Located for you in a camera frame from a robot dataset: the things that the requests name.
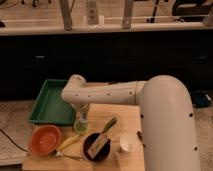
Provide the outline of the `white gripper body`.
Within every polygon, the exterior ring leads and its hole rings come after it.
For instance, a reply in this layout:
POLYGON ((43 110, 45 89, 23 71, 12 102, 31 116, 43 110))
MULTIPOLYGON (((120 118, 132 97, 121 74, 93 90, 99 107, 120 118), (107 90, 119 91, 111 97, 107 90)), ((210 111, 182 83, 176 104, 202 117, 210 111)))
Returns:
POLYGON ((87 113, 89 111, 89 103, 72 103, 71 106, 81 114, 82 119, 87 119, 87 113))

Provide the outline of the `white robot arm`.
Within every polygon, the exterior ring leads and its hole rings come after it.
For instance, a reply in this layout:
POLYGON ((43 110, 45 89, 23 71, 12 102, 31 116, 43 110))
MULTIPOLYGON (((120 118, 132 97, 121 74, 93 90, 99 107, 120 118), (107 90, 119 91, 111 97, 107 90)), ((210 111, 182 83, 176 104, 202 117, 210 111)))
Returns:
POLYGON ((73 75, 61 97, 82 114, 90 103, 138 106, 145 171, 201 171, 191 97, 177 78, 158 75, 147 81, 88 86, 84 77, 73 75))

